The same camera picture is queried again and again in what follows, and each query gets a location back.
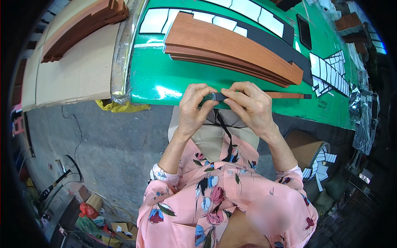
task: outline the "pink floral shirt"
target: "pink floral shirt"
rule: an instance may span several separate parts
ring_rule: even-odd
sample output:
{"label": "pink floral shirt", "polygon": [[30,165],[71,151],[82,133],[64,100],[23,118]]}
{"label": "pink floral shirt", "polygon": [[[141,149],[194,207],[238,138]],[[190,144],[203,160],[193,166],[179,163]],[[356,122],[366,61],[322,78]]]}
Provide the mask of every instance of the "pink floral shirt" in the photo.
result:
{"label": "pink floral shirt", "polygon": [[236,208],[275,195],[293,206],[292,225],[278,235],[266,235],[272,248],[304,247],[316,228],[318,214],[303,190],[298,167],[278,172],[275,182],[255,173],[259,154],[245,141],[225,135],[220,161],[210,163],[190,140],[178,174],[155,164],[139,209],[137,247],[216,247]]}

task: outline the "black strap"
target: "black strap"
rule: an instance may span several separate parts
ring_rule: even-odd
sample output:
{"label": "black strap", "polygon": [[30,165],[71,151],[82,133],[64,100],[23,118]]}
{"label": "black strap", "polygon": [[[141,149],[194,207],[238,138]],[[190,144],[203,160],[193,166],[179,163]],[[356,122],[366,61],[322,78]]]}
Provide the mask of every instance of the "black strap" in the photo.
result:
{"label": "black strap", "polygon": [[219,120],[219,123],[220,123],[221,127],[225,130],[225,132],[227,133],[227,135],[230,138],[229,149],[227,150],[227,157],[224,158],[222,161],[230,162],[231,152],[233,150],[233,144],[231,142],[231,134],[230,134],[229,130],[227,129],[227,127],[226,127],[221,115],[218,113],[218,111],[219,111],[218,109],[214,109],[215,116]]}

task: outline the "woman's right hand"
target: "woman's right hand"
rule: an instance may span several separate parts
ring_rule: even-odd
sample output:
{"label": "woman's right hand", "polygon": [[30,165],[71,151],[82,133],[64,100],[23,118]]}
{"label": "woman's right hand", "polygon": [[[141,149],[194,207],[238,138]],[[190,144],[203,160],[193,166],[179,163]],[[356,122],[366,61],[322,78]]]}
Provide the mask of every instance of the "woman's right hand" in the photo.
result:
{"label": "woman's right hand", "polygon": [[224,102],[260,138],[269,143],[279,133],[272,117],[272,98],[254,83],[235,82],[221,91],[228,97]]}

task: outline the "hand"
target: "hand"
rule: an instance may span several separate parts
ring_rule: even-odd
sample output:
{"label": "hand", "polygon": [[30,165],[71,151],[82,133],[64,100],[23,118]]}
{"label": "hand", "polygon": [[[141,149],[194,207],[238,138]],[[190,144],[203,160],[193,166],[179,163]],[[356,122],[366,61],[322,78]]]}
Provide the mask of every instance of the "hand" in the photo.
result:
{"label": "hand", "polygon": [[269,143],[279,133],[272,117],[272,98],[254,83],[235,82],[222,94],[228,97],[224,103],[260,138]]}
{"label": "hand", "polygon": [[203,125],[208,113],[219,104],[218,101],[208,100],[201,109],[198,109],[206,95],[216,92],[218,92],[216,89],[205,83],[190,84],[187,87],[179,103],[179,126],[177,129],[185,138],[191,138]]}

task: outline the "stack of wood veneer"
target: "stack of wood veneer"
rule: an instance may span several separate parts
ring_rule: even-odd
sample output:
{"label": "stack of wood veneer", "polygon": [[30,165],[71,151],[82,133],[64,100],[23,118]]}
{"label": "stack of wood veneer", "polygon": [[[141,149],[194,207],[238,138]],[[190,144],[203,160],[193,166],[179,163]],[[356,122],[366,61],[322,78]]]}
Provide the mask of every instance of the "stack of wood veneer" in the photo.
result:
{"label": "stack of wood veneer", "polygon": [[302,82],[303,70],[295,63],[231,30],[193,19],[190,13],[178,13],[164,43],[164,52],[173,60],[230,69],[284,88]]}
{"label": "stack of wood veneer", "polygon": [[96,30],[128,17],[124,0],[98,0],[58,28],[43,44],[41,63],[60,60],[77,42]]}

